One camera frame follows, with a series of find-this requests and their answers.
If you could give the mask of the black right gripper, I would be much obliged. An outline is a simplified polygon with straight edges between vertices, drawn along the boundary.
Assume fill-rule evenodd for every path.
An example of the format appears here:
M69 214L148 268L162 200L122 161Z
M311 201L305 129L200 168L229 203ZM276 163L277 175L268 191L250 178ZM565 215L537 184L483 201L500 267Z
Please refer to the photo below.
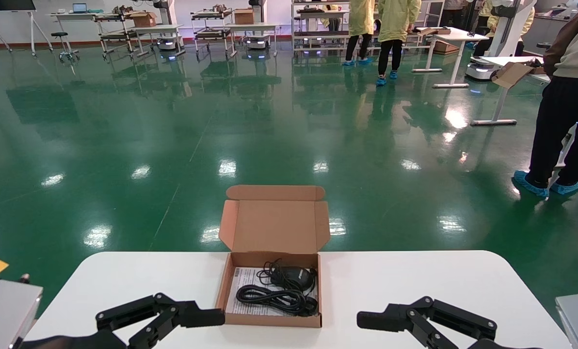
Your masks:
M389 303L381 313L357 313L357 325L361 329L407 331L427 349L457 349L432 322L478 340L468 349L514 349L493 342L497 334L494 321L428 296L411 304Z

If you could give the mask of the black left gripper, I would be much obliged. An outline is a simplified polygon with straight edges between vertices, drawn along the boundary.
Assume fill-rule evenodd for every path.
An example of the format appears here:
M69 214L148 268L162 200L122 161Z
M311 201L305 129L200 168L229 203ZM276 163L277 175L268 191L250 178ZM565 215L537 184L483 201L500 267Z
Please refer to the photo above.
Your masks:
M177 327L200 328L225 324L221 309L200 309L195 301L175 301L158 293L101 311L96 315L98 332L88 336L50 336L21 343L21 349L127 349L110 331L151 319L129 339L129 349L152 349Z

